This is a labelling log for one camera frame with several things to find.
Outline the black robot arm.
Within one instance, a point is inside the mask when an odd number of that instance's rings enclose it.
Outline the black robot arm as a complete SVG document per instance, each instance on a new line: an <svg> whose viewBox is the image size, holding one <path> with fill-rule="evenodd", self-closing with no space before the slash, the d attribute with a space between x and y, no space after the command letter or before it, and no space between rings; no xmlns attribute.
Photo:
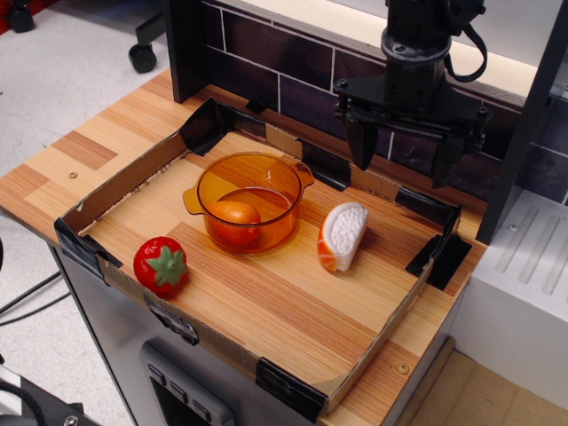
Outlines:
<svg viewBox="0 0 568 426"><path fill-rule="evenodd" d="M365 170L375 155L378 131L386 129L428 138L438 147L431 165L432 185L446 185L465 154L481 149L493 111L450 82L471 83L454 72L452 39L466 35L486 58L487 48L471 22L485 13L481 1L389 1L381 38L383 75L338 79L335 114L342 121L351 158Z"/></svg>

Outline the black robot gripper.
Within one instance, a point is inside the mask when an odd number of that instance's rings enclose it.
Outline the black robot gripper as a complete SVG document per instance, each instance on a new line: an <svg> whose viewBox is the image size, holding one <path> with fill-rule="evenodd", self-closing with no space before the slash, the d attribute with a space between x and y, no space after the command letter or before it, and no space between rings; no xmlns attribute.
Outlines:
<svg viewBox="0 0 568 426"><path fill-rule="evenodd" d="M451 44L449 35L421 47L415 39L383 34L383 75L334 82L335 116L345 122L352 162L359 169L366 170L375 155L376 126L442 140L431 168L433 188L447 185L469 141L485 139L493 112L447 81Z"/></svg>

